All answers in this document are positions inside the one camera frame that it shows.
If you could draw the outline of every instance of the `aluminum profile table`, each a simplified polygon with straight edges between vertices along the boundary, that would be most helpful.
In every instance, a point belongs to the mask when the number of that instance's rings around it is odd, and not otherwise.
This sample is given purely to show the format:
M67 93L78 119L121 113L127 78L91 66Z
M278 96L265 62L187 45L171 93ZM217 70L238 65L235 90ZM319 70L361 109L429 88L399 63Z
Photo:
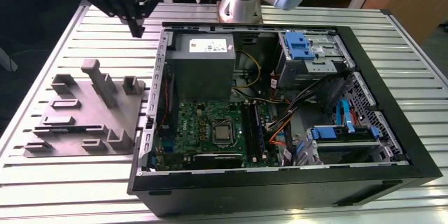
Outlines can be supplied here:
M215 5L159 4L145 20L141 39L126 25L94 7L79 6L0 141L0 222L90 223L170 222L158 219L139 200L126 195L131 155L26 158L22 145L29 130L54 97L50 79L98 58L101 72L113 79L135 75L150 86L162 21L214 22ZM186 216L195 223L442 223L448 218L448 90L446 79L391 16L378 10L262 8L270 24L350 26L411 126L445 177L402 189L358 207L243 212ZM141 115L146 104L141 105Z

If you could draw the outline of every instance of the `green circuit board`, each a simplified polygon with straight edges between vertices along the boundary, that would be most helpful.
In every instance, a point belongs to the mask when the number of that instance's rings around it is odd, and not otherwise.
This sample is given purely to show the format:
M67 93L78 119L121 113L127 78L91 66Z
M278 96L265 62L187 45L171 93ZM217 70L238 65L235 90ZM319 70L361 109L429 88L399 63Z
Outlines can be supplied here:
M259 122L270 121L269 105L257 104ZM243 167L275 166L274 152L265 152L266 159L251 161L246 158L245 127L241 115L241 103L233 102L183 102L178 106L177 131L173 150L159 159L159 163L170 165L169 170L182 170L182 161L187 154L235 153L243 156ZM217 144L215 130L229 129L231 143Z

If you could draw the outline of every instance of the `gray power supply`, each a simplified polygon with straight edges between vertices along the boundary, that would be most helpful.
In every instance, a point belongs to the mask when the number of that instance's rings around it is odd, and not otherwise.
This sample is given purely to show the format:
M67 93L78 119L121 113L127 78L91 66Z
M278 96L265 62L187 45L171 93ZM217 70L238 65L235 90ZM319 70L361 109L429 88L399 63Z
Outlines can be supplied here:
M183 101L229 101L234 67L230 34L178 34L166 51Z

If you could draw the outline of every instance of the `ram slot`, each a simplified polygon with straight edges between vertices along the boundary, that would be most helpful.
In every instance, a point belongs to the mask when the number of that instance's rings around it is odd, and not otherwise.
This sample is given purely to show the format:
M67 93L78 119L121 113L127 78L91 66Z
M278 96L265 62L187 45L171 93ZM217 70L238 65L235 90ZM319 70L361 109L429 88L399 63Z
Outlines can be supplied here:
M257 126L257 113L255 106L253 104L241 105L242 116L242 130L245 138L245 155L249 162L261 160L261 146L257 139L258 126Z

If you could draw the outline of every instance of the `blue plastic tab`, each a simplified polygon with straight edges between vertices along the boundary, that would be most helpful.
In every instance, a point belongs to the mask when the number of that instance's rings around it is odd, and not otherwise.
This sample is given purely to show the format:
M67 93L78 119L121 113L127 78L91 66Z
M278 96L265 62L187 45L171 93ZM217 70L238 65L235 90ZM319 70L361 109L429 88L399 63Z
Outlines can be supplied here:
M309 41L302 33L285 33L286 44L293 60L313 60L314 54L309 50Z
M353 123L351 123L351 116L349 115L349 107L346 100L339 100L337 102L337 108L335 108L335 124L342 125L342 115L341 115L341 109L343 110L343 125L346 125L347 132L353 133Z
M318 139L318 132L317 132L315 128L310 129L310 134L313 136L313 139Z
M335 138L335 132L331 127L314 128L318 131L319 138Z
M370 127L370 132L371 132L373 138L378 139L379 138L379 130L378 130L378 128L374 127L374 126L371 126Z
M305 143L301 141L297 148L295 148L295 155L298 154L298 152L301 151L303 146L305 146Z

